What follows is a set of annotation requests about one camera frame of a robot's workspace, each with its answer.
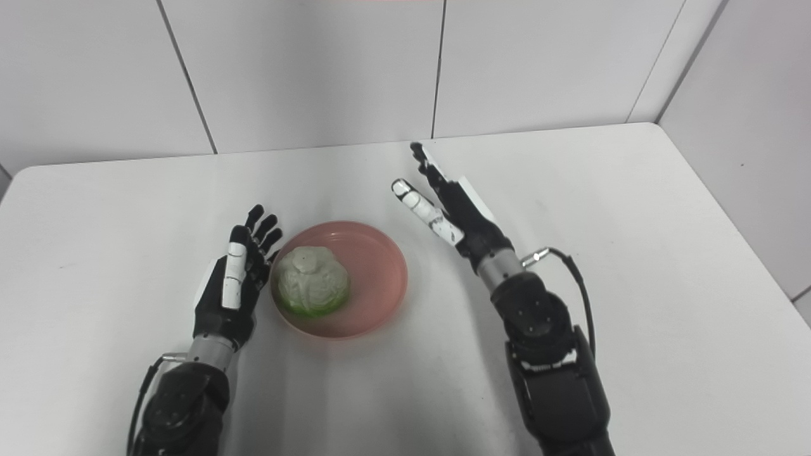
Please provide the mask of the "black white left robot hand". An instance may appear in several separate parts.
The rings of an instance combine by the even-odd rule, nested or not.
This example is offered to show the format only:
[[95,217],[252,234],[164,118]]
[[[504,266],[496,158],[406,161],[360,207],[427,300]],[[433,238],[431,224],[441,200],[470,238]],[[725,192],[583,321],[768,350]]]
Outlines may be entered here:
[[255,328],[254,311],[269,282],[281,239],[278,216],[255,205],[243,224],[235,225],[226,253],[211,263],[195,303],[194,337],[225,338],[234,350],[243,347]]

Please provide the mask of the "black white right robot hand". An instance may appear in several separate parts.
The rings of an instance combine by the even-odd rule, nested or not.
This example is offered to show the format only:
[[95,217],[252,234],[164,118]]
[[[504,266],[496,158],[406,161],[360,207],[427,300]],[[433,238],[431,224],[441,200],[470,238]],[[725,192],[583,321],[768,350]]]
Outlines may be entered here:
[[435,205],[407,180],[397,179],[391,190],[411,213],[469,260],[474,269],[486,257],[501,250],[513,250],[513,244],[466,179],[448,179],[420,142],[412,142],[409,149],[418,162],[418,172],[428,180],[442,205]]

